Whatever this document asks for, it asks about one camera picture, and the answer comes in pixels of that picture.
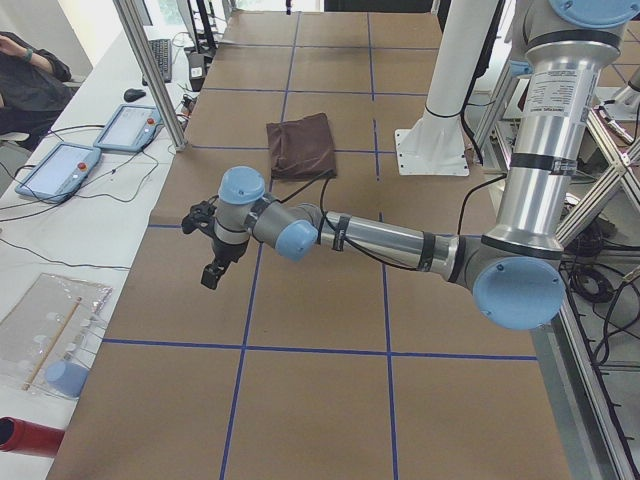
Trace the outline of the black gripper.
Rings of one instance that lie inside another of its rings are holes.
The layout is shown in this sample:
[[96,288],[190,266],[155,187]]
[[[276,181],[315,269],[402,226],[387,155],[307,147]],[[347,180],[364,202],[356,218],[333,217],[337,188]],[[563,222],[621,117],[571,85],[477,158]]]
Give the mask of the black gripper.
[[208,289],[216,289],[223,276],[223,265],[237,263],[246,253],[249,238],[244,236],[240,241],[226,241],[218,236],[212,237],[214,261],[203,268],[201,284]]

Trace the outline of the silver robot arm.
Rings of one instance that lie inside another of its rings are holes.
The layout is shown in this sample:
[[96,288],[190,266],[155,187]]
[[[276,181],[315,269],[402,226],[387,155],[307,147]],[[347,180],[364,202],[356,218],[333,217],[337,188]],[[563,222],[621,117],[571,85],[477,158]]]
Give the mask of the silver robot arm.
[[248,166],[227,170],[218,192],[194,205],[184,231],[212,242],[202,284],[215,288],[251,242],[292,261],[315,245],[383,265],[432,273],[467,289],[505,328],[530,330],[560,311],[564,249],[556,229],[601,71],[620,54],[635,1],[520,1],[510,27],[513,60],[531,72],[495,225],[480,235],[435,234],[271,195]]

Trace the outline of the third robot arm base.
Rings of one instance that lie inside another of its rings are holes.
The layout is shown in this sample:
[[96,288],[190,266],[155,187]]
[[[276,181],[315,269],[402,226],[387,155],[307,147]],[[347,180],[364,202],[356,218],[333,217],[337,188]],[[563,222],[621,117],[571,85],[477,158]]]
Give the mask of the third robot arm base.
[[597,87],[595,96],[607,118],[623,122],[634,121],[639,112],[639,69],[636,69],[623,87]]

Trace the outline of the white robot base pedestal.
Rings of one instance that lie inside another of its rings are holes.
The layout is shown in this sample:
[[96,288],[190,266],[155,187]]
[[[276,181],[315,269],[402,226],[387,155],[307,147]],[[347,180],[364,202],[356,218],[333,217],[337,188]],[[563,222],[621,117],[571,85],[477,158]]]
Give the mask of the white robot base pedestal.
[[469,166],[461,112],[487,34],[501,18],[500,2],[450,3],[422,117],[395,131],[399,173],[404,176],[467,176]]

